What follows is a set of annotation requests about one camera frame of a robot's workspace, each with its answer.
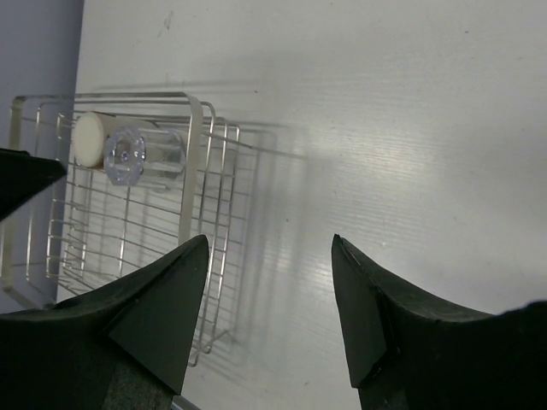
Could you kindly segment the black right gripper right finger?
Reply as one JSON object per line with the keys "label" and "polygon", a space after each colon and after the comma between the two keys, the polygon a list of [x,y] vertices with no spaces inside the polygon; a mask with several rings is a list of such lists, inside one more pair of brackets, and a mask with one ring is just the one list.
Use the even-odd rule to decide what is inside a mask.
{"label": "black right gripper right finger", "polygon": [[364,409],[543,409],[546,304],[483,313],[332,240],[351,386]]}

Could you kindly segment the brown and white paper cup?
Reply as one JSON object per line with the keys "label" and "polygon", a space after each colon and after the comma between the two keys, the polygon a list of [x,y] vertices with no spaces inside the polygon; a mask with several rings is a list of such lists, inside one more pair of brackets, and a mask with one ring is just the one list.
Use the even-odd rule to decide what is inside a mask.
{"label": "brown and white paper cup", "polygon": [[110,134],[123,126],[157,129],[147,120],[129,116],[86,112],[77,120],[72,132],[74,159],[82,167],[103,169],[104,147]]}

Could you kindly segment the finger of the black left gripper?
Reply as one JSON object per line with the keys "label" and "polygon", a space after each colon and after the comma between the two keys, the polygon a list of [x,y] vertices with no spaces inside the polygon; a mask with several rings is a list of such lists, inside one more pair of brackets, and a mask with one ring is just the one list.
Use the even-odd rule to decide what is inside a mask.
{"label": "finger of the black left gripper", "polygon": [[0,220],[67,175],[58,161],[24,150],[1,149]]}

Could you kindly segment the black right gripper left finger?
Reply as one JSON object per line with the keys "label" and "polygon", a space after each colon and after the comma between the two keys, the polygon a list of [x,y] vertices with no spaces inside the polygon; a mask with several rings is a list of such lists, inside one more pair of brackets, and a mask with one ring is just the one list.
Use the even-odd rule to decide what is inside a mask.
{"label": "black right gripper left finger", "polygon": [[85,294],[1,317],[4,409],[169,409],[208,274],[198,235]]}

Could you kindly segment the large clear glass tumbler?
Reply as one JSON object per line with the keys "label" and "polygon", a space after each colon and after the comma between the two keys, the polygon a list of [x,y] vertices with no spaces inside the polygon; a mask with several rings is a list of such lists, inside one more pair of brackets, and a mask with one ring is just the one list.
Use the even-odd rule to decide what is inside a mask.
{"label": "large clear glass tumbler", "polygon": [[103,170],[117,186],[169,190],[185,173],[186,142],[174,129],[123,126],[108,137]]}

